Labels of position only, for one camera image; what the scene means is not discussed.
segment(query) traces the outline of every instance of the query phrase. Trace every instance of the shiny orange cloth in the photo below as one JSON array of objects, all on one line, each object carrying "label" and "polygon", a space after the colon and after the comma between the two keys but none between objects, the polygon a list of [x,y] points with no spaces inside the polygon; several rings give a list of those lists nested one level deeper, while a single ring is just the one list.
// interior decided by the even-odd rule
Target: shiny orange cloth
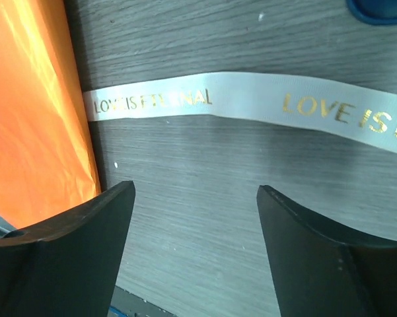
[{"label": "shiny orange cloth", "polygon": [[0,0],[0,216],[25,227],[100,191],[62,0]]}]

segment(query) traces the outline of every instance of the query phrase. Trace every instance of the white ribbon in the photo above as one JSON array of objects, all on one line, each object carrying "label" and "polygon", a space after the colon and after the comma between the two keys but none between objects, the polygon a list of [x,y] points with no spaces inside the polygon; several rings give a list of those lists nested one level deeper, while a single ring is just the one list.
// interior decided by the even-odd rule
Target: white ribbon
[{"label": "white ribbon", "polygon": [[320,130],[397,153],[397,95],[326,79],[204,73],[83,95],[89,121],[209,114]]}]

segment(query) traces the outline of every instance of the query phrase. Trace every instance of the gray wood surface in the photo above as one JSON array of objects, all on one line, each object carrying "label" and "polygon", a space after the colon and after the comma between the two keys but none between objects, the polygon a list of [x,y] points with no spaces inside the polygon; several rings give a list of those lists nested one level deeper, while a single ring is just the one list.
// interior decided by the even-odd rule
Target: gray wood surface
[{"label": "gray wood surface", "polygon": [[[397,93],[397,26],[357,22],[345,1],[67,6],[83,90],[253,71]],[[209,116],[90,128],[104,188],[121,180],[137,188],[118,286],[179,317],[279,316],[256,208],[260,184],[397,240],[392,153],[326,133]]]}]

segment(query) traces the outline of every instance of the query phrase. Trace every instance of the orange satin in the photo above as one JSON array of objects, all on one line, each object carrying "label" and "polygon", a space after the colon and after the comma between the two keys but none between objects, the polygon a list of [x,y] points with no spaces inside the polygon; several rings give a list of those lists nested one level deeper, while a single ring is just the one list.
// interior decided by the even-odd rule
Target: orange satin
[{"label": "orange satin", "polygon": [[62,0],[0,0],[0,216],[22,228],[100,191]]}]

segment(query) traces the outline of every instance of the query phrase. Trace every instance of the black plastic part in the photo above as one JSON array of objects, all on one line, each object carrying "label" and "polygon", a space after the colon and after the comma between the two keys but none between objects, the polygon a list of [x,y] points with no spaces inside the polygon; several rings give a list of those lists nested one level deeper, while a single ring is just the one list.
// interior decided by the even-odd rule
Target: black plastic part
[{"label": "black plastic part", "polygon": [[260,186],[258,211],[282,317],[397,317],[397,241]]},{"label": "black plastic part", "polygon": [[134,199],[122,182],[1,238],[0,316],[107,316]]}]

